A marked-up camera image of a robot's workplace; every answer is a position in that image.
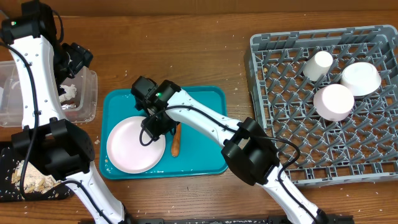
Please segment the large white round plate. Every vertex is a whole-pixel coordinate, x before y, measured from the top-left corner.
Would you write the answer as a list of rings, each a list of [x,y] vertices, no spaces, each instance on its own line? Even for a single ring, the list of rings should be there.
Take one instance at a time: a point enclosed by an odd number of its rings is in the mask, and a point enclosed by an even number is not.
[[[106,150],[112,165],[128,174],[139,174],[153,168],[165,152],[166,139],[161,136],[152,141],[141,129],[143,116],[120,121],[112,129]]]

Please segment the small white round plate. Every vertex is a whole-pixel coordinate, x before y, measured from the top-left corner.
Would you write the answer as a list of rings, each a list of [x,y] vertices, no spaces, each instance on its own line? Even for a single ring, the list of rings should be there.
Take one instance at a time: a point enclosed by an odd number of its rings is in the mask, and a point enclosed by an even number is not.
[[[313,105],[322,118],[329,121],[341,121],[352,110],[354,96],[347,87],[332,84],[315,93]]]

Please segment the orange carrot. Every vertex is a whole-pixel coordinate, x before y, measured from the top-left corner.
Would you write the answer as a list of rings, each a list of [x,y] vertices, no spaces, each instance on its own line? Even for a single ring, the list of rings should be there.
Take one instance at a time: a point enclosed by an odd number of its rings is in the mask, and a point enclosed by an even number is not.
[[[182,132],[182,125],[179,124],[176,128],[176,132],[171,147],[171,155],[173,157],[178,157],[178,155],[180,154],[181,132]]]

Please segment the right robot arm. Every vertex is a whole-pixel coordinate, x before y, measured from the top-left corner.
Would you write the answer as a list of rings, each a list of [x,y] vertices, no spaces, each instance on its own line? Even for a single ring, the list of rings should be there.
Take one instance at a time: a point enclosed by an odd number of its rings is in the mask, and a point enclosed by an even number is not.
[[[289,222],[328,223],[327,214],[306,199],[285,173],[291,162],[281,163],[274,143],[293,146],[289,140],[269,137],[252,118],[240,121],[217,113],[170,80],[158,85],[140,76],[132,84],[131,94],[136,108],[147,114],[141,134],[147,134],[150,142],[168,132],[176,133],[179,124],[186,124],[218,143],[230,171],[248,185],[261,186]]]

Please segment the food scraps rice pile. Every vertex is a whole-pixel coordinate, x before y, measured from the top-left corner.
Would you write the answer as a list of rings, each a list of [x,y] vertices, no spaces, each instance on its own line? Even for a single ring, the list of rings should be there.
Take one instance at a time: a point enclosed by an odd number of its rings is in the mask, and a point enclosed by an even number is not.
[[[11,175],[11,184],[17,189],[20,189],[19,182],[21,180],[23,165],[24,160],[18,162],[15,171]],[[60,180],[55,180],[51,175],[43,175],[30,162],[28,163],[24,179],[25,193],[44,194],[57,186],[60,182]]]

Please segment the white napkin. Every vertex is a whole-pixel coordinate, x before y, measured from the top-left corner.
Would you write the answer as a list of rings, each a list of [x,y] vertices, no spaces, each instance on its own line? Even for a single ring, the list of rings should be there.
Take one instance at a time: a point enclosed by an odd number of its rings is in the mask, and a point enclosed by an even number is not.
[[[68,101],[74,97],[76,97],[77,88],[74,84],[68,85],[60,85],[60,87],[65,91],[63,94],[59,96],[59,100],[61,103],[64,101]]]

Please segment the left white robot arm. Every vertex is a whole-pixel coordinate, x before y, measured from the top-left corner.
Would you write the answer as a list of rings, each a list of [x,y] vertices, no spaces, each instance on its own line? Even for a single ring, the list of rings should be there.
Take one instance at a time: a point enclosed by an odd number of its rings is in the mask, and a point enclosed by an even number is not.
[[[62,20],[50,6],[29,1],[21,8],[21,16],[1,24],[1,45],[15,61],[22,92],[22,131],[11,137],[14,150],[25,165],[74,192],[95,223],[132,223],[95,166],[89,135],[67,120],[59,100],[61,84],[89,67],[93,54],[63,41]]]

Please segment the white bowl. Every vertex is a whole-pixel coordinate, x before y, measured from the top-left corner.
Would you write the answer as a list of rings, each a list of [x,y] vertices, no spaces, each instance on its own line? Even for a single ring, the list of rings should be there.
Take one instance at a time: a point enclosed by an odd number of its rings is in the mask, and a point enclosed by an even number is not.
[[[381,86],[381,76],[373,64],[355,62],[342,71],[340,84],[347,87],[353,96],[365,96]]]

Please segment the white cup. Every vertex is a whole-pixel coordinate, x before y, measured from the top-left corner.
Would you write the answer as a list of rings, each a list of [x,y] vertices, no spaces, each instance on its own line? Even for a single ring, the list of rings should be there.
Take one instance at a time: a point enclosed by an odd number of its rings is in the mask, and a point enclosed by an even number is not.
[[[319,51],[305,64],[303,74],[315,82],[322,75],[327,74],[332,64],[332,54],[326,51]]]

